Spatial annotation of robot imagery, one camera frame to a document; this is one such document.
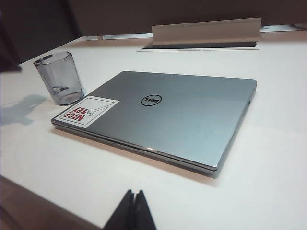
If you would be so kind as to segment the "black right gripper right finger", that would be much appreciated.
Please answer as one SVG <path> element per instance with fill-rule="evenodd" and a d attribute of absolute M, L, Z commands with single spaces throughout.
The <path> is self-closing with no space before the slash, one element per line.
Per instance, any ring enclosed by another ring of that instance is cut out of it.
<path fill-rule="evenodd" d="M 142 190 L 136 195 L 134 203 L 134 229 L 156 230 L 154 219 L 151 215 L 144 192 Z"/>

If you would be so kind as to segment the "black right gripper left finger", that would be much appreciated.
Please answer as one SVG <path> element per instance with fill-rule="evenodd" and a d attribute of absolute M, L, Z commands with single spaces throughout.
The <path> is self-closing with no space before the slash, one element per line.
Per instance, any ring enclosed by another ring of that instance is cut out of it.
<path fill-rule="evenodd" d="M 129 189 L 108 220 L 108 229 L 133 230 L 134 224 L 134 193 Z"/>

